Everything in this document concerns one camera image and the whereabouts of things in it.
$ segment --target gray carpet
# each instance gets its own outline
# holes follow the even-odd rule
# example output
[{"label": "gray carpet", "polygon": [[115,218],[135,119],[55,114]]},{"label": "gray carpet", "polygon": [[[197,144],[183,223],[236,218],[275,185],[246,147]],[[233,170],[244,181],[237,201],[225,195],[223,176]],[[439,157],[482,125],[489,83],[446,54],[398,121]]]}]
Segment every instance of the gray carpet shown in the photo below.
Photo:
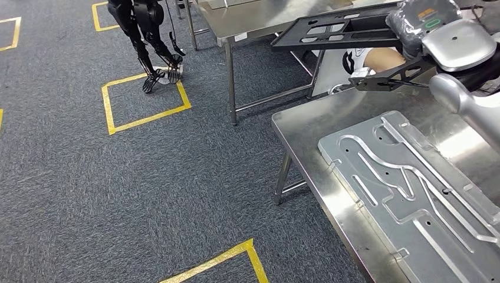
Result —
[{"label": "gray carpet", "polygon": [[[283,147],[270,117],[304,93],[231,126],[223,50],[205,34],[194,52],[175,19],[192,108],[110,136],[101,86],[143,71],[121,30],[95,31],[92,3],[0,0],[0,19],[22,17],[19,46],[0,52],[0,281],[158,282],[254,238],[270,282],[362,282],[308,189],[271,200]],[[235,47],[239,104],[308,80],[271,39]],[[140,82],[110,100],[117,126],[180,103],[173,85],[145,96]],[[256,277],[242,254],[186,282]]]}]

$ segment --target black robot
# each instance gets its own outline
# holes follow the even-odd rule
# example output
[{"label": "black robot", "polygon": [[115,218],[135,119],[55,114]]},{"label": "black robot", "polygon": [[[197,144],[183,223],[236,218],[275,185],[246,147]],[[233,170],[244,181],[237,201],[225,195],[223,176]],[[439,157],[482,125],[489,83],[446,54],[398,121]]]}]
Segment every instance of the black robot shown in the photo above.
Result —
[{"label": "black robot", "polygon": [[[130,38],[132,45],[137,51],[139,61],[147,73],[147,79],[143,85],[145,93],[150,93],[153,86],[160,78],[164,78],[165,75],[167,75],[171,83],[179,81],[182,75],[182,57],[180,55],[185,56],[177,46],[175,36],[172,36],[172,32],[169,35],[172,40],[173,49],[180,55],[170,53],[160,38],[159,27],[165,15],[158,1],[161,0],[109,0],[107,5],[109,13],[113,15],[121,29]],[[168,68],[166,72],[153,68],[146,45],[139,33],[138,25],[144,40],[151,44],[156,54],[167,64]]]}]

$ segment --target square floor marking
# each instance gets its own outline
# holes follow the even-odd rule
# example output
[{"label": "square floor marking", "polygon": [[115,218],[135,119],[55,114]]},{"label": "square floor marking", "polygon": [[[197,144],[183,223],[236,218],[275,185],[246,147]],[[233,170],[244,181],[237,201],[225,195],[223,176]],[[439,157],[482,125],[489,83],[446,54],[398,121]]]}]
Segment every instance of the square floor marking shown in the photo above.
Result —
[{"label": "square floor marking", "polygon": [[108,31],[113,28],[119,28],[119,25],[111,25],[109,27],[101,27],[99,23],[99,16],[97,15],[97,7],[108,4],[108,1],[92,4],[92,16],[94,17],[94,26],[96,31]]},{"label": "square floor marking", "polygon": [[12,22],[12,21],[15,22],[15,26],[14,26],[14,35],[12,36],[11,45],[6,46],[6,47],[0,47],[0,51],[4,51],[7,49],[13,49],[13,48],[17,47],[17,43],[19,41],[19,31],[21,29],[21,17],[11,18],[11,19],[2,19],[2,20],[0,20],[0,24],[2,24],[4,22]]},{"label": "square floor marking", "polygon": [[233,258],[236,255],[242,254],[246,252],[248,254],[248,258],[250,259],[250,262],[254,268],[255,275],[257,277],[257,280],[259,283],[269,283],[267,276],[264,272],[264,267],[262,267],[261,260],[259,259],[259,256],[257,255],[257,251],[255,251],[254,248],[254,239],[247,240],[243,243],[240,243],[237,246],[234,246],[233,248],[229,249],[228,251],[212,258],[211,260],[205,262],[202,265],[198,265],[194,268],[191,268],[190,270],[183,272],[181,274],[177,274],[169,279],[163,280],[160,283],[181,283],[183,281],[186,281],[187,279],[195,276],[196,274],[199,274],[211,267],[214,267],[217,264],[220,264],[221,262],[224,262],[230,258]]},{"label": "square floor marking", "polygon": [[121,126],[115,126],[114,120],[113,120],[113,111],[111,110],[111,102],[110,102],[110,96],[108,93],[108,88],[113,86],[113,85],[123,84],[123,83],[126,83],[128,81],[133,81],[133,80],[138,80],[140,78],[145,78],[146,76],[147,76],[147,74],[144,73],[144,74],[134,75],[134,76],[128,77],[128,78],[122,78],[121,80],[111,81],[111,82],[103,85],[103,87],[101,88],[101,91],[103,93],[104,112],[106,114],[106,122],[107,122],[109,134],[114,134],[117,131],[123,131],[123,130],[129,129],[129,128],[132,128],[132,127],[135,127],[135,126],[147,123],[147,122],[151,122],[153,120],[157,120],[159,118],[162,118],[162,117],[165,117],[165,116],[168,116],[171,114],[175,114],[175,113],[178,113],[178,112],[181,112],[183,110],[191,108],[191,103],[189,102],[189,99],[186,95],[186,91],[184,90],[184,86],[182,86],[182,83],[180,81],[178,81],[176,85],[177,85],[177,89],[179,90],[180,98],[182,100],[181,106],[170,109],[170,110],[166,110],[164,112],[161,112],[161,113],[158,113],[158,114],[146,117],[146,118],[132,121],[132,122],[123,124]]}]

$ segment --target aluminum plate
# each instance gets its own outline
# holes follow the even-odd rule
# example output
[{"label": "aluminum plate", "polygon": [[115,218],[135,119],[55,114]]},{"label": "aluminum plate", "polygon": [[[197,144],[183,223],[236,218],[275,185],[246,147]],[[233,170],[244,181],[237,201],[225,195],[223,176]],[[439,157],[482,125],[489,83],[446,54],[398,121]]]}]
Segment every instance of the aluminum plate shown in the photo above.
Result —
[{"label": "aluminum plate", "polygon": [[318,146],[411,282],[500,281],[499,207],[401,113]]}]

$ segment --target stainless steel table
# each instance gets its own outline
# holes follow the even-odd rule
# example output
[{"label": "stainless steel table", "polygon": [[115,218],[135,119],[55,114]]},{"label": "stainless steel table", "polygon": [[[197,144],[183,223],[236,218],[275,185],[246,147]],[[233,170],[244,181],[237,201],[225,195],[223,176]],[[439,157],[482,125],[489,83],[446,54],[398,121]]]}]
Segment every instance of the stainless steel table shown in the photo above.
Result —
[{"label": "stainless steel table", "polygon": [[[193,47],[198,48],[196,43],[196,35],[206,32],[206,29],[195,31],[190,14],[188,0],[184,0],[186,5],[186,14],[189,22],[189,31],[193,42]],[[302,90],[309,90],[308,96],[312,94],[313,85],[317,76],[317,71],[322,61],[320,53],[318,64],[314,72],[308,71],[312,75],[312,82],[275,94],[273,96],[254,101],[242,106],[236,106],[235,100],[235,82],[233,70],[233,54],[231,45],[237,41],[247,38],[258,38],[265,35],[275,34],[286,29],[292,21],[299,17],[307,15],[317,15],[324,12],[331,12],[336,9],[345,8],[351,5],[349,0],[257,0],[245,4],[229,6],[228,8],[212,9],[207,1],[193,0],[203,17],[206,19],[211,30],[217,38],[217,44],[220,47],[225,47],[226,51],[226,67],[228,69],[229,80],[229,113],[231,123],[236,125],[236,113],[262,103],[275,100],[277,98],[287,96]]]},{"label": "stainless steel table", "polygon": [[279,203],[288,168],[295,162],[360,271],[368,281],[384,283],[408,280],[347,188],[334,176],[317,144],[330,133],[390,110],[406,116],[491,201],[500,204],[500,156],[459,116],[447,113],[428,90],[401,87],[388,93],[351,89],[272,116],[273,127],[287,150],[275,201]]}]

